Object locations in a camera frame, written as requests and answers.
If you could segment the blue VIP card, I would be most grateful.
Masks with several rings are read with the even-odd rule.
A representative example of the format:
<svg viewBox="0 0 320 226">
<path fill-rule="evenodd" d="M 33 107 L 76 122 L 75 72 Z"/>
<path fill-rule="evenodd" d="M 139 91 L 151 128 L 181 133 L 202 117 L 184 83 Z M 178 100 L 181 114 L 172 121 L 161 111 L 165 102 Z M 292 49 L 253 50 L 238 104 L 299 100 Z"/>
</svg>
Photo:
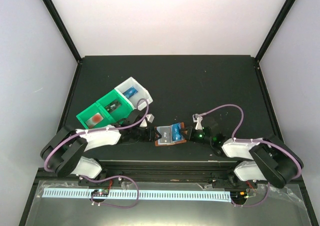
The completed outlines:
<svg viewBox="0 0 320 226">
<path fill-rule="evenodd" d="M 182 127 L 181 127 L 180 123 L 176 123 L 171 126 L 171 130 L 172 130 L 171 136 L 172 136 L 173 142 L 178 142 L 178 141 L 184 140 L 184 137 L 180 133 L 181 128 Z"/>
</svg>

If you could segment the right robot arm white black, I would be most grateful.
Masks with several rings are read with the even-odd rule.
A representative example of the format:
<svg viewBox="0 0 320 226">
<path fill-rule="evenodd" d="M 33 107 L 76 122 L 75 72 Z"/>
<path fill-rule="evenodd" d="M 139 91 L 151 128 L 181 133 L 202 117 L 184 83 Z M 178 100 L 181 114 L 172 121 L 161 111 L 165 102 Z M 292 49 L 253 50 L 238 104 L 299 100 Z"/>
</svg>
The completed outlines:
<svg viewBox="0 0 320 226">
<path fill-rule="evenodd" d="M 232 187 L 257 180 L 283 188 L 292 179 L 300 177 L 304 167 L 299 157 L 274 135 L 256 139 L 228 138 L 215 122 L 211 126 L 180 129 L 180 134 L 187 141 L 208 145 L 218 157 L 240 159 L 227 175 Z"/>
</svg>

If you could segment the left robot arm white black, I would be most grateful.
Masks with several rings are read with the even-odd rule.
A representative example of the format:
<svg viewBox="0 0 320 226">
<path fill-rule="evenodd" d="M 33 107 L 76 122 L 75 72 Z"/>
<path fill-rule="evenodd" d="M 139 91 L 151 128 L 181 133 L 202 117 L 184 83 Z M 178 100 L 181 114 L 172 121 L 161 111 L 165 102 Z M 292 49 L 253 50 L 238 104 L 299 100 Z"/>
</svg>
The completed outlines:
<svg viewBox="0 0 320 226">
<path fill-rule="evenodd" d="M 64 126 L 42 149 L 44 169 L 58 177 L 82 174 L 95 185 L 107 181 L 107 172 L 98 160 L 84 157 L 84 152 L 107 145 L 124 144 L 130 140 L 154 142 L 161 134 L 153 125 L 154 116 L 134 109 L 127 118 L 96 129 L 74 129 Z"/>
</svg>

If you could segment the brown leather card holder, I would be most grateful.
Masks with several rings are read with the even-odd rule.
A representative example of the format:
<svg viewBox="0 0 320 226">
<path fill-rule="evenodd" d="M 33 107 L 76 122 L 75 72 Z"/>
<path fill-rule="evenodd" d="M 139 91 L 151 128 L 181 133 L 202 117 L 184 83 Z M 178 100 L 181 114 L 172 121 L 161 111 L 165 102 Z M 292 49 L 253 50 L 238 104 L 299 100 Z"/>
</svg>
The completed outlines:
<svg viewBox="0 0 320 226">
<path fill-rule="evenodd" d="M 186 143 L 187 140 L 182 136 L 181 130 L 185 128 L 185 124 L 175 123 L 170 126 L 159 126 L 155 128 L 156 146 L 171 146 Z"/>
</svg>

